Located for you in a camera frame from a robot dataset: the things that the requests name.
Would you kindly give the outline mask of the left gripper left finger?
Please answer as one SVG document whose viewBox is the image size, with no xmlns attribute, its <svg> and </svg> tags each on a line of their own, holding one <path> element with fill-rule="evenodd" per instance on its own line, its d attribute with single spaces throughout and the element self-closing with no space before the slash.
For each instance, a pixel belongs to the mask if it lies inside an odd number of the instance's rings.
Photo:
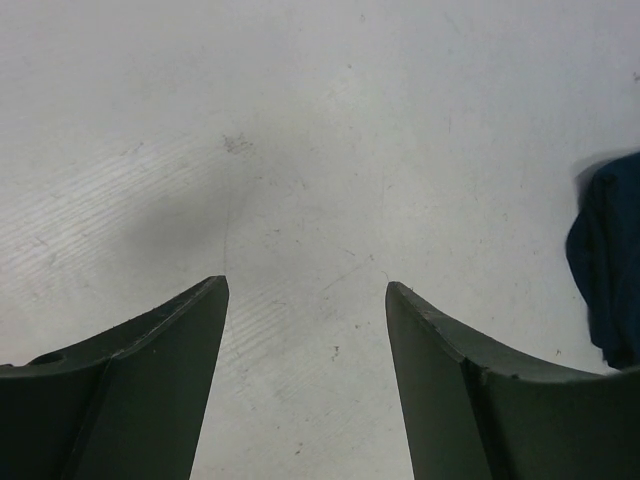
<svg viewBox="0 0 640 480">
<path fill-rule="evenodd" d="M 227 280 L 1 368 L 5 479 L 186 479 L 221 345 Z"/>
</svg>

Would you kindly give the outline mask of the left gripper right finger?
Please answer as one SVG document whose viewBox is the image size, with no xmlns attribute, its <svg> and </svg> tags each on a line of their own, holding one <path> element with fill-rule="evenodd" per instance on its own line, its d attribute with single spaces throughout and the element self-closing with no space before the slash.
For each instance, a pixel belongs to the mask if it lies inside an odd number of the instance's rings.
<svg viewBox="0 0 640 480">
<path fill-rule="evenodd" d="M 639 372 L 527 355 L 388 285 L 388 335 L 418 479 L 635 479 Z"/>
</svg>

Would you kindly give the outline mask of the navy blue t shirt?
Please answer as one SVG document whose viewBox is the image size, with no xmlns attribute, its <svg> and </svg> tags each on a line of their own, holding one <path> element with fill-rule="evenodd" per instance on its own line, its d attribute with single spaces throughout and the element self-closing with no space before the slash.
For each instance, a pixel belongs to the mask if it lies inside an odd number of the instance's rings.
<svg viewBox="0 0 640 480">
<path fill-rule="evenodd" d="M 588 309 L 592 343 L 609 367 L 639 364 L 639 153 L 577 177 L 579 211 L 565 252 Z"/>
</svg>

